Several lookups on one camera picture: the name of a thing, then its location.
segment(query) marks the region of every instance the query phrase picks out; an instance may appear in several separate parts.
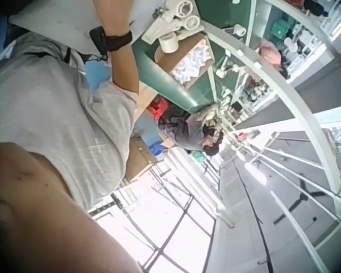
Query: blue container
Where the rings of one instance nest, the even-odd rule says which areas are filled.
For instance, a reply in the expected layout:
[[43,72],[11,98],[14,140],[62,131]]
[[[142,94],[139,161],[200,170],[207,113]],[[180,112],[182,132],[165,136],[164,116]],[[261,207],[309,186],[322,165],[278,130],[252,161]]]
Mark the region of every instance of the blue container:
[[150,146],[150,150],[155,156],[157,156],[160,155],[165,150],[165,147],[162,146],[162,141],[157,141],[152,146]]

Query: red object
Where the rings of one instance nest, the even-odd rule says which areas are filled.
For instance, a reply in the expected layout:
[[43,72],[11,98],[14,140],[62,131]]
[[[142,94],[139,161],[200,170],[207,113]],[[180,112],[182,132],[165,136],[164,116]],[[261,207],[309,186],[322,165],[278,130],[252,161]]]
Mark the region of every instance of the red object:
[[155,120],[159,120],[160,117],[164,114],[164,112],[169,108],[169,102],[161,97],[160,101],[152,101],[149,106],[148,110],[154,116]]

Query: green container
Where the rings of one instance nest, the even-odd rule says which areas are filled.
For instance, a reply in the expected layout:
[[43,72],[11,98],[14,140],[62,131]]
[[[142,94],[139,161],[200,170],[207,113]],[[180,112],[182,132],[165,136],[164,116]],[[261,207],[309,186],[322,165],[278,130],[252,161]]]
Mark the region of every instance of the green container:
[[287,34],[288,30],[290,28],[290,24],[283,19],[279,19],[276,21],[272,27],[272,34],[281,39],[284,40],[285,35]]

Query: desk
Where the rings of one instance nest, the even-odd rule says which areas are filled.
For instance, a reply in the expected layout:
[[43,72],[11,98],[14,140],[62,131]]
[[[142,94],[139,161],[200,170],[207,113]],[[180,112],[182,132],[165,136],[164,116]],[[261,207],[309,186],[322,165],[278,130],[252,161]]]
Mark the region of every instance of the desk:
[[[133,42],[153,22],[165,0],[134,0],[130,22]],[[36,0],[9,21],[83,54],[99,55],[89,32],[100,26],[92,0]]]

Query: black wristwatch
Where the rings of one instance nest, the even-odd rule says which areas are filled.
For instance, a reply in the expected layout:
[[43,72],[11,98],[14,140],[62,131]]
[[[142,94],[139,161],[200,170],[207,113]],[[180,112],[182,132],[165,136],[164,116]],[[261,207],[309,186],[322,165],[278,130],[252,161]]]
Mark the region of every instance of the black wristwatch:
[[102,27],[91,30],[90,37],[101,55],[105,58],[107,58],[107,52],[119,50],[132,42],[131,31],[124,36],[106,36]]
[[106,36],[105,43],[106,49],[109,52],[119,50],[123,46],[130,44],[132,42],[132,33],[129,31],[124,36]]

